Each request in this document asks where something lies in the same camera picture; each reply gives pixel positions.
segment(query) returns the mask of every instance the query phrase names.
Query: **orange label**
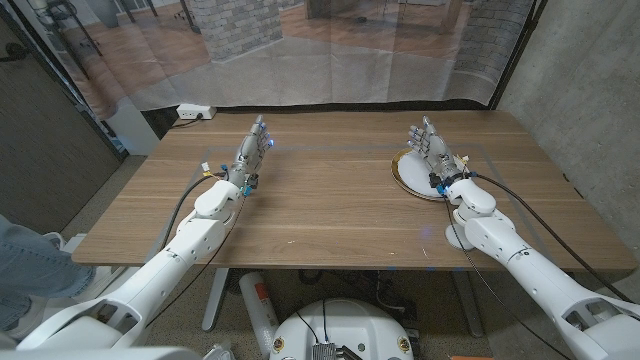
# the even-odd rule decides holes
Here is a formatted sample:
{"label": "orange label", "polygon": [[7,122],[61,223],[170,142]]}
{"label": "orange label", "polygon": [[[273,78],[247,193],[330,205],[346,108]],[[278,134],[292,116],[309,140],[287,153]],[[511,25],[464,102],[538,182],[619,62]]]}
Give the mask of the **orange label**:
{"label": "orange label", "polygon": [[267,292],[267,286],[263,283],[256,284],[256,292],[258,293],[258,299],[265,300],[269,298],[269,293]]}

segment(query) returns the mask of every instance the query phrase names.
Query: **white robotic arm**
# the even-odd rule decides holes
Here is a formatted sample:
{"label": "white robotic arm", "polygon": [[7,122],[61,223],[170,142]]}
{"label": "white robotic arm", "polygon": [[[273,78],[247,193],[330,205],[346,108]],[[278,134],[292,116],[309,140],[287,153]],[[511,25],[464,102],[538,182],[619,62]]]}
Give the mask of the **white robotic arm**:
{"label": "white robotic arm", "polygon": [[450,166],[453,156],[435,128],[411,128],[410,142],[433,169],[438,190],[459,205],[460,246],[468,241],[500,262],[547,316],[579,360],[635,359],[640,353],[640,306],[585,289],[533,249],[496,207],[489,193]]}
{"label": "white robotic arm", "polygon": [[176,236],[114,292],[66,308],[24,339],[17,350],[109,349],[138,344],[144,330],[187,270],[224,241],[236,221],[240,199],[257,186],[257,171],[273,142],[258,117],[229,169],[200,195]]}

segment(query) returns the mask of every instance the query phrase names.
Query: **wall outlet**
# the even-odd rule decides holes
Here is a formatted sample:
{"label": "wall outlet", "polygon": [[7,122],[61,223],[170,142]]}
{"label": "wall outlet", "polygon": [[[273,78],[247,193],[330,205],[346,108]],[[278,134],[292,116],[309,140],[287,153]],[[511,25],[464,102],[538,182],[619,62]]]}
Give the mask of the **wall outlet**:
{"label": "wall outlet", "polygon": [[193,104],[181,104],[178,106],[178,116],[183,120],[195,119],[198,114],[202,114],[201,119],[213,119],[216,108],[213,106],[202,106]]}

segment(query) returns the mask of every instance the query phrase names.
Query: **person's leg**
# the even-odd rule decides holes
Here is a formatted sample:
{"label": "person's leg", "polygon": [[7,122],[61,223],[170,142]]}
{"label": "person's leg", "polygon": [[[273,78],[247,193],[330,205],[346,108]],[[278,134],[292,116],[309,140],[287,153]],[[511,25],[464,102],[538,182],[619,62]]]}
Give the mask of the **person's leg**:
{"label": "person's leg", "polygon": [[71,261],[33,230],[10,223],[0,215],[0,287],[45,298],[80,294],[95,268]]}
{"label": "person's leg", "polygon": [[15,328],[30,306],[31,299],[28,296],[0,289],[0,330]]}

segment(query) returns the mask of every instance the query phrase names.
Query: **cable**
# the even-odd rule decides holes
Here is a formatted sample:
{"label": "cable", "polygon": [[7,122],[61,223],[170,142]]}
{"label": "cable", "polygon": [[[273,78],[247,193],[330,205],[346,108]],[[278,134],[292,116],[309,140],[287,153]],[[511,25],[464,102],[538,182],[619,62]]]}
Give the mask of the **cable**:
{"label": "cable", "polygon": [[302,322],[307,325],[307,327],[309,328],[309,330],[311,330],[311,332],[313,333],[313,337],[316,338],[316,344],[320,344],[320,341],[318,341],[318,335],[316,335],[316,332],[313,331],[313,329],[311,328],[311,325],[309,325],[308,322],[304,321],[304,319],[302,318],[302,316],[300,316],[300,313],[296,311],[296,314],[298,314],[298,317],[300,318],[300,320],[302,320]]}
{"label": "cable", "polygon": [[173,126],[171,127],[171,129],[175,129],[175,128],[179,128],[179,127],[185,127],[185,126],[187,126],[187,125],[193,124],[194,122],[196,122],[196,121],[198,121],[198,120],[200,120],[200,119],[202,119],[202,113],[199,113],[199,114],[196,116],[196,118],[195,118],[195,119],[193,119],[193,120],[191,120],[191,121],[189,121],[189,122],[186,122],[186,123],[184,123],[184,124],[173,125]]}
{"label": "cable", "polygon": [[378,270],[378,281],[376,282],[376,300],[378,300],[378,303],[380,305],[388,309],[398,310],[401,313],[404,313],[404,311],[406,310],[404,306],[391,306],[383,303],[382,300],[380,300],[380,270]]}
{"label": "cable", "polygon": [[171,228],[173,228],[173,223],[175,223],[176,221],[176,217],[178,216],[178,210],[180,210],[180,206],[182,206],[182,203],[184,202],[184,200],[187,198],[187,196],[189,195],[189,193],[196,188],[196,186],[200,185],[200,183],[202,183],[203,181],[212,178],[215,176],[211,176],[211,175],[206,175],[202,178],[200,178],[198,181],[196,181],[195,183],[193,183],[193,185],[189,186],[189,188],[187,190],[185,190],[184,194],[182,194],[182,197],[180,198],[180,200],[178,200],[178,204],[176,204],[175,209],[173,209],[173,214],[171,214],[171,220],[169,221],[169,227],[167,228],[167,232],[164,234],[164,239],[162,240],[162,246],[160,246],[160,250],[164,249],[165,246],[167,246],[167,241],[169,240],[169,235],[171,235]]}
{"label": "cable", "polygon": [[518,200],[520,202],[520,204],[522,204],[522,206],[525,207],[525,209],[527,209],[529,211],[529,213],[531,213],[531,215],[533,215],[534,218],[536,218],[536,220],[538,220],[538,222],[540,224],[542,224],[542,226],[547,229],[547,231],[549,232],[549,234],[551,234],[551,236],[553,236],[554,239],[556,239],[556,241],[560,244],[560,246],[562,246],[565,250],[567,250],[567,252],[569,254],[571,254],[571,256],[573,256],[574,259],[576,259],[580,265],[582,265],[585,269],[587,269],[587,271],[589,273],[591,273],[591,275],[593,275],[596,279],[598,279],[598,281],[600,281],[600,283],[602,283],[602,285],[604,285],[607,289],[611,290],[611,292],[613,292],[614,294],[616,294],[617,297],[619,297],[621,300],[629,302],[634,304],[634,302],[629,299],[625,294],[623,294],[620,290],[616,289],[610,282],[608,282],[607,280],[605,280],[602,276],[600,276],[600,274],[598,274],[598,272],[596,270],[594,270],[586,261],[584,261],[580,255],[578,255],[575,251],[573,251],[573,249],[567,245],[567,243],[565,243],[562,238],[560,238],[560,236],[558,234],[556,234],[555,231],[553,231],[553,229],[551,229],[551,227],[549,225],[547,225],[547,223],[542,220],[542,218],[529,206],[529,204],[527,204],[520,196],[518,196],[518,194],[516,194],[515,192],[513,192],[511,189],[509,189],[506,185],[503,185],[489,177],[486,177],[484,175],[480,175],[480,174],[472,174],[472,177],[478,177],[482,180],[488,181],[490,183],[492,183],[493,185],[501,188],[502,190],[506,191],[509,195],[513,196],[516,200]]}
{"label": "cable", "polygon": [[[240,212],[242,211],[242,208],[244,207],[244,199],[242,200],[242,204],[240,205],[240,209],[238,210],[238,213],[236,214],[236,221],[238,220],[238,217],[240,216]],[[165,311],[167,311],[167,309],[169,309],[169,307],[171,307],[171,305],[173,305],[176,301],[178,301],[178,299],[180,298],[180,296],[182,296],[182,294],[184,294],[190,287],[191,285],[193,285],[193,283],[198,280],[198,277],[200,275],[202,275],[202,273],[207,269],[207,267],[209,266],[209,264],[211,264],[211,262],[213,261],[213,259],[216,257],[216,255],[218,255],[218,253],[220,252],[220,249],[222,249],[222,245],[224,245],[224,243],[227,241],[227,239],[229,238],[229,235],[231,235],[231,232],[233,231],[233,228],[236,226],[236,223],[234,222],[233,225],[231,225],[231,229],[229,229],[229,232],[227,233],[227,235],[224,237],[224,239],[222,240],[222,242],[220,243],[220,246],[218,246],[218,249],[216,250],[216,252],[213,253],[213,255],[211,256],[211,258],[209,259],[209,261],[207,261],[207,263],[202,267],[202,270],[200,270],[196,276],[189,282],[189,284],[187,284],[187,286],[182,289],[182,291],[180,291],[180,293],[178,294],[178,296],[175,297],[175,299],[171,300],[171,302],[169,304],[167,304],[167,306],[164,307],[164,309],[160,310],[160,312],[158,313],[158,315],[156,315],[153,319],[151,319],[151,321],[149,321],[149,323],[147,324],[147,326],[145,326],[146,328],[151,326],[151,324],[153,324],[154,321],[156,321],[157,318],[160,317],[160,315],[162,315]]]}
{"label": "cable", "polygon": [[[414,319],[413,312],[411,311],[412,308],[407,310],[406,307],[400,307],[400,306],[394,307],[394,306],[387,305],[387,304],[383,303],[382,301],[380,301],[380,298],[378,297],[378,290],[377,290],[378,288],[376,287],[377,284],[378,284],[377,280],[371,280],[367,276],[361,275],[358,280],[365,280],[372,287],[376,287],[376,290],[374,290],[374,291],[371,291],[369,288],[364,290],[358,284],[354,283],[353,279],[347,279],[347,276],[342,274],[343,271],[325,270],[325,271],[323,271],[323,273],[324,272],[335,276],[336,278],[338,278],[338,280],[341,280],[345,284],[349,285],[351,288],[357,290],[362,296],[367,297],[367,298],[371,298],[372,301],[373,300],[378,301],[380,303],[380,305],[385,306],[385,307],[390,308],[390,309],[393,309],[393,310],[400,311],[403,314],[403,316],[409,316],[411,319]],[[396,292],[394,292],[393,289],[390,289],[388,291],[390,291],[392,293],[392,295],[394,295],[396,298],[404,299],[404,297],[402,297],[402,296],[398,295]]]}
{"label": "cable", "polygon": [[498,300],[498,302],[500,303],[500,305],[502,305],[505,310],[507,310],[507,313],[517,322],[520,323],[520,325],[522,325],[525,329],[527,329],[527,331],[529,331],[533,336],[535,336],[536,338],[538,338],[538,340],[542,341],[545,345],[547,345],[551,350],[555,351],[556,353],[558,353],[558,355],[562,356],[563,358],[567,359],[567,360],[571,360],[570,357],[568,357],[567,355],[565,355],[564,353],[562,353],[560,350],[556,349],[553,345],[551,345],[547,340],[543,339],[542,337],[540,337],[540,335],[536,334],[535,331],[533,331],[530,327],[528,327],[524,322],[522,322],[522,320],[520,320],[520,318],[518,318],[518,316],[513,313],[513,311],[511,311],[511,309],[507,306],[507,304],[505,304],[502,299],[500,299],[500,297],[498,297],[498,294],[495,293],[495,291],[493,291],[493,289],[491,288],[491,286],[489,286],[489,283],[487,283],[487,281],[484,279],[484,277],[482,276],[482,274],[480,274],[480,270],[478,270],[478,268],[476,267],[476,264],[473,262],[473,260],[471,260],[471,257],[469,256],[469,253],[467,252],[467,250],[464,248],[464,246],[462,245],[462,241],[460,241],[460,237],[458,236],[458,232],[456,231],[456,227],[453,226],[453,219],[451,218],[451,211],[449,210],[449,201],[446,198],[446,196],[444,197],[444,203],[445,205],[447,205],[447,214],[449,215],[449,222],[451,223],[451,227],[453,228],[453,233],[456,234],[456,239],[458,239],[458,243],[460,244],[460,248],[462,249],[462,251],[464,251],[464,255],[467,257],[467,260],[469,260],[469,262],[471,263],[471,266],[473,266],[473,269],[476,271],[476,273],[478,274],[478,276],[480,277],[480,280],[482,280],[482,282],[484,283],[484,285],[487,287],[487,289],[489,289],[489,291],[491,292],[491,294],[493,295],[493,297]]}
{"label": "cable", "polygon": [[329,343],[329,336],[327,335],[327,313],[325,312],[325,309],[324,309],[324,301],[325,299],[322,299],[322,321],[324,323],[324,341]]}

